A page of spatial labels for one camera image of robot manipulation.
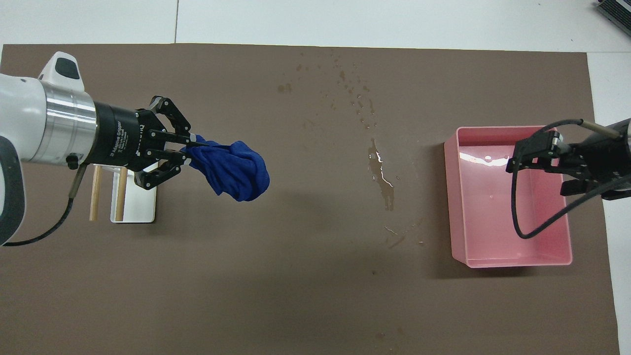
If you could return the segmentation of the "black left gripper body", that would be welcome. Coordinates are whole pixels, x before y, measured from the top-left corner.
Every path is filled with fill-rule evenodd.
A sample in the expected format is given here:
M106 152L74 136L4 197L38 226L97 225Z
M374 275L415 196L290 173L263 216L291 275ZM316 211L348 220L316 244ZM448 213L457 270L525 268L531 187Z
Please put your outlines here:
M140 122L135 110L94 102L97 128L93 163L124 168L147 168L151 160L142 156Z

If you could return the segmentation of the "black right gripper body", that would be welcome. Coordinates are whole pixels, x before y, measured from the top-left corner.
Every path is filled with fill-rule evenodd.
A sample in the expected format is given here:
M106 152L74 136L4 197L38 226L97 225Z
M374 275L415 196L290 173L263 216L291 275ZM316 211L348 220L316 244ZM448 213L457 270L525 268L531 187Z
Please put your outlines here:
M613 140L593 133L583 142L572 145L574 155L581 159L582 168L586 169L577 179L591 180L593 189L630 173L630 121L623 120L608 127L621 133L621 139Z

